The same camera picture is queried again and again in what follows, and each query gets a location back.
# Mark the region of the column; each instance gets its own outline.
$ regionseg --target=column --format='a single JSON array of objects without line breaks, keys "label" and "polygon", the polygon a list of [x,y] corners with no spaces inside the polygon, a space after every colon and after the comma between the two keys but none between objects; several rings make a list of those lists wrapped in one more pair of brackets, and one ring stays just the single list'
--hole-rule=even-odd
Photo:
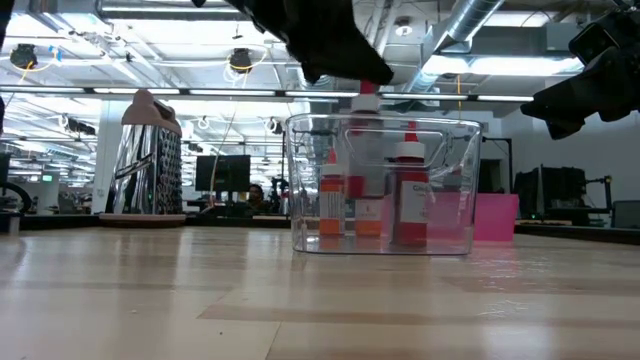
[{"label": "column", "polygon": [[104,212],[107,205],[107,196],[122,137],[122,115],[129,105],[131,105],[131,101],[102,101],[98,127],[96,173],[93,181],[93,201],[91,203],[92,213]]},{"label": "column", "polygon": [[60,173],[59,172],[42,172],[40,184],[37,187],[38,197],[38,215],[51,215],[48,210],[52,206],[58,205],[58,192],[60,190]]}]

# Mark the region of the ceiling light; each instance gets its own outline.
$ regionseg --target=ceiling light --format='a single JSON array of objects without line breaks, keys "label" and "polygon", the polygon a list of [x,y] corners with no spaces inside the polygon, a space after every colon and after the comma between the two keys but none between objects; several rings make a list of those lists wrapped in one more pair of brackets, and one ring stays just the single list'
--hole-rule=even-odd
[{"label": "ceiling light", "polygon": [[360,95],[357,92],[346,91],[287,91],[286,96],[292,97],[331,97],[331,98],[350,98]]},{"label": "ceiling light", "polygon": [[190,90],[191,95],[213,96],[275,96],[275,91],[267,90]]},{"label": "ceiling light", "polygon": [[180,95],[180,90],[178,89],[147,89],[150,93],[154,95]]},{"label": "ceiling light", "polygon": [[138,92],[137,88],[95,88],[95,91],[98,94],[135,94]]},{"label": "ceiling light", "polygon": [[14,171],[9,170],[9,174],[11,175],[41,175],[41,171]]},{"label": "ceiling light", "polygon": [[399,26],[396,29],[396,35],[398,36],[407,36],[413,32],[413,28],[409,25]]},{"label": "ceiling light", "polygon": [[[142,1],[147,1],[147,2],[154,2],[154,3],[188,3],[191,4],[191,0],[142,0]],[[224,2],[224,0],[208,0],[207,3],[221,3]]]},{"label": "ceiling light", "polygon": [[530,102],[533,96],[497,96],[497,95],[480,95],[478,101],[497,101],[497,102]]},{"label": "ceiling light", "polygon": [[0,86],[0,92],[14,93],[83,93],[84,89],[74,87],[45,86]]},{"label": "ceiling light", "polygon": [[47,152],[47,148],[37,143],[33,143],[29,141],[16,141],[15,143],[16,143],[16,146],[18,146],[23,150],[35,151],[35,152]]},{"label": "ceiling light", "polygon": [[427,75],[465,74],[469,72],[469,64],[462,58],[434,55],[424,64],[421,71]]},{"label": "ceiling light", "polygon": [[477,75],[551,76],[571,67],[577,60],[545,57],[479,57],[469,67]]},{"label": "ceiling light", "polygon": [[49,163],[46,164],[47,166],[51,166],[51,167],[57,167],[57,168],[62,168],[62,169],[66,169],[69,167],[69,165],[66,164],[56,164],[56,163]]},{"label": "ceiling light", "polygon": [[385,93],[381,94],[383,99],[393,100],[442,100],[442,101],[466,101],[467,95],[450,94],[411,94],[411,93]]},{"label": "ceiling light", "polygon": [[104,6],[102,11],[114,12],[154,12],[154,13],[237,13],[235,8],[231,7],[147,7],[147,6]]}]

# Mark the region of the plastic container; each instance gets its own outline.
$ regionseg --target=plastic container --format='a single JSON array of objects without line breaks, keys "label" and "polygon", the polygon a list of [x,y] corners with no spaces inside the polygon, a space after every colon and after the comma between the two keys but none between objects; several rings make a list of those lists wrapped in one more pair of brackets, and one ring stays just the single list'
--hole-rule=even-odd
[{"label": "plastic container", "polygon": [[[375,132],[377,142],[353,142],[354,117],[373,121],[376,126],[358,129]],[[415,123],[415,130],[409,124]],[[404,161],[398,158],[397,144],[404,142],[405,134],[415,133],[424,159]],[[293,247],[311,253],[344,254],[414,254],[465,255],[471,251],[474,231],[474,209],[480,167],[482,126],[474,121],[436,118],[415,118],[386,115],[298,115],[287,121],[288,163],[291,185],[291,218]],[[380,205],[381,227],[379,236],[360,236],[356,233],[354,217],[347,215],[345,231],[337,237],[320,236],[319,186],[323,166],[329,163],[331,148],[342,148],[338,165],[358,164],[370,167],[367,174],[378,174],[385,179],[385,200]],[[372,160],[367,147],[383,149],[384,156]],[[348,179],[349,167],[341,166],[343,178]],[[452,174],[455,183],[445,181]],[[426,216],[426,244],[404,231],[394,231],[398,222],[397,179],[419,179],[424,185],[424,196],[407,197],[403,206],[419,209]]]}]

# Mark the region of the wooden table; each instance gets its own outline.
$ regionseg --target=wooden table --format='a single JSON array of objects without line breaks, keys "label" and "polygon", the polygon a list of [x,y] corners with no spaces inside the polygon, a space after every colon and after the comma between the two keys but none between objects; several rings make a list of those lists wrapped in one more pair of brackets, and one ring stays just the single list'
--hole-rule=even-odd
[{"label": "wooden table", "polygon": [[2,359],[640,359],[640,248],[293,253],[289,232],[0,238]]}]

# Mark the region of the bottle cap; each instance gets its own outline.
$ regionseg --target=bottle cap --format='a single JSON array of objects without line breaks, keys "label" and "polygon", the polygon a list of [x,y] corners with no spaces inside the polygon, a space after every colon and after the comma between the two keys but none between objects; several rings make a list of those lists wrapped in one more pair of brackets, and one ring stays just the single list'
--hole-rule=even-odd
[{"label": "bottle cap", "polygon": [[409,131],[404,134],[404,141],[396,144],[396,158],[412,157],[424,159],[427,147],[418,140],[418,135],[415,133],[416,128],[416,122],[410,121]]},{"label": "bottle cap", "polygon": [[376,93],[376,85],[366,80],[360,82],[360,94],[368,95]]},{"label": "bottle cap", "polygon": [[329,159],[327,163],[322,165],[322,176],[336,176],[342,175],[342,167],[337,164],[336,151],[331,148],[329,150]]}]

